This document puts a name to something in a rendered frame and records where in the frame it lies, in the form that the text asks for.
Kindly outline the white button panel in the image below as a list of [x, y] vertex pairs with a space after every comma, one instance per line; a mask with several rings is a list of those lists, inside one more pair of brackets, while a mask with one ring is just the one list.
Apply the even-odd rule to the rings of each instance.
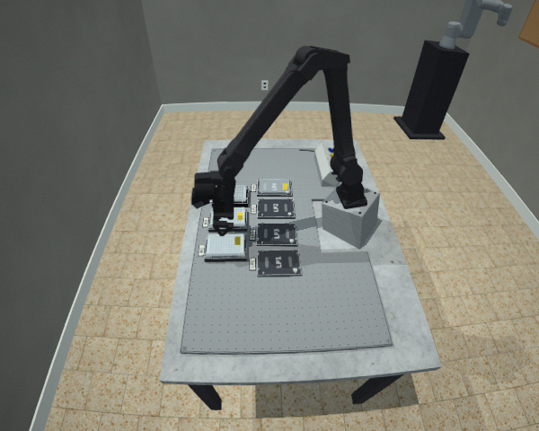
[[[299, 149], [299, 151], [314, 152], [314, 150], [307, 149]], [[338, 175], [331, 174], [333, 172], [330, 166], [330, 160], [332, 157], [332, 148], [323, 143], [321, 143], [314, 152], [314, 159], [322, 187], [337, 187], [340, 184], [336, 180]]]

